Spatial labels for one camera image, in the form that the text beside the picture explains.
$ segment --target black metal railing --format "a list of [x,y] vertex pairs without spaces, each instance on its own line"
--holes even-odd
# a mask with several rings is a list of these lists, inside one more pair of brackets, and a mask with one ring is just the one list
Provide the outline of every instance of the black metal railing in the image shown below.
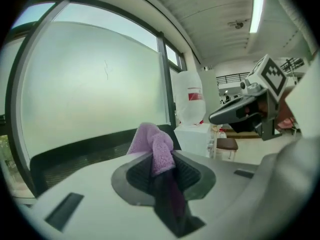
[[290,68],[296,70],[304,65],[304,60],[302,58],[291,58],[286,63],[282,64],[280,68],[284,72],[289,72]]
[[241,82],[249,75],[249,73],[250,72],[218,76],[216,78],[216,82],[218,85],[227,84],[227,83],[234,83],[234,82]]

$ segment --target ceiling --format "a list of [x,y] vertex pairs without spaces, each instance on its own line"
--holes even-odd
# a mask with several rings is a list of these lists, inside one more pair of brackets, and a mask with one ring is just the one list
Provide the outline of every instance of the ceiling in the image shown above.
[[[158,0],[182,25],[201,65],[272,57],[303,57],[308,46],[278,0],[265,0],[260,29],[248,47],[253,0]],[[240,29],[228,23],[244,21]]]

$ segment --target chair backrest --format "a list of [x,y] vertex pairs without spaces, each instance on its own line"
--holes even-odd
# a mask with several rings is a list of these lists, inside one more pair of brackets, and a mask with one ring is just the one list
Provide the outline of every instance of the chair backrest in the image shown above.
[[[167,124],[159,125],[180,150],[174,129]],[[36,195],[61,182],[77,170],[127,154],[137,129],[115,132],[60,146],[34,156],[30,161],[30,174]]]

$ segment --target floor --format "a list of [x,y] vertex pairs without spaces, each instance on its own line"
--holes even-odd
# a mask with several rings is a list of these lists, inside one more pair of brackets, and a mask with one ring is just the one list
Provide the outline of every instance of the floor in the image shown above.
[[[265,155],[278,153],[287,144],[298,140],[301,134],[297,133],[294,138],[290,133],[284,133],[282,136],[263,141],[261,138],[236,139],[238,151],[235,154],[234,161],[244,164],[259,165]],[[218,150],[217,159],[228,160],[230,152]]]

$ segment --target wooden stool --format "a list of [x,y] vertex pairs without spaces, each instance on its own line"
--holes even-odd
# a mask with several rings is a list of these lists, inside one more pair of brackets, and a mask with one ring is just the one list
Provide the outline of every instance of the wooden stool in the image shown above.
[[234,138],[217,138],[216,148],[220,150],[229,150],[229,159],[231,159],[232,152],[234,152],[232,161],[235,160],[238,144]]

